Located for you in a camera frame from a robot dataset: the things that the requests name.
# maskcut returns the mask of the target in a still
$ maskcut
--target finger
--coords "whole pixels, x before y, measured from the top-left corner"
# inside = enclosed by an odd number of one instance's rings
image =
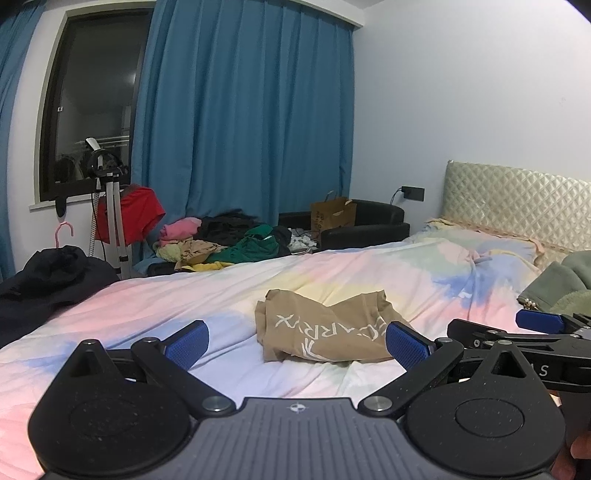
[[[574,465],[574,460],[569,455],[569,451],[566,447],[558,454],[551,473],[556,480],[574,479],[577,469]]]
[[[570,447],[573,458],[591,459],[591,432],[578,436]]]

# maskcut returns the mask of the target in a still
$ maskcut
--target black sofa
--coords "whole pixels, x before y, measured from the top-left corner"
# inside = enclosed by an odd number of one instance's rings
[[[320,234],[322,250],[363,248],[404,240],[410,225],[404,223],[404,210],[387,203],[353,200],[357,205],[355,226],[325,230]],[[279,225],[310,230],[310,212],[279,214]]]

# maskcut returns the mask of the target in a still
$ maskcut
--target red cloth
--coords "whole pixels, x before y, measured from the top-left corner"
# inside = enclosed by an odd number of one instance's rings
[[[164,217],[165,211],[152,189],[136,187],[121,198],[121,217],[125,245],[141,242],[150,230]],[[96,239],[105,243],[109,241],[109,224],[107,222],[106,199],[101,197],[96,212]]]

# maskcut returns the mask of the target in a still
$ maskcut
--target wall outlet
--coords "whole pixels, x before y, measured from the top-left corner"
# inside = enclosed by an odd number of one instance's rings
[[[402,195],[409,200],[416,200],[417,202],[425,201],[425,189],[421,187],[402,187]]]

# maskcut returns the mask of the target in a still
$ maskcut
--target blue curtain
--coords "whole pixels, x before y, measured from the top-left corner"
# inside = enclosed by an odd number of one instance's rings
[[[14,275],[8,225],[8,135],[22,64],[45,0],[26,3],[0,24],[0,281]]]
[[[241,208],[274,224],[348,194],[352,26],[288,0],[158,0],[132,180],[163,222]]]

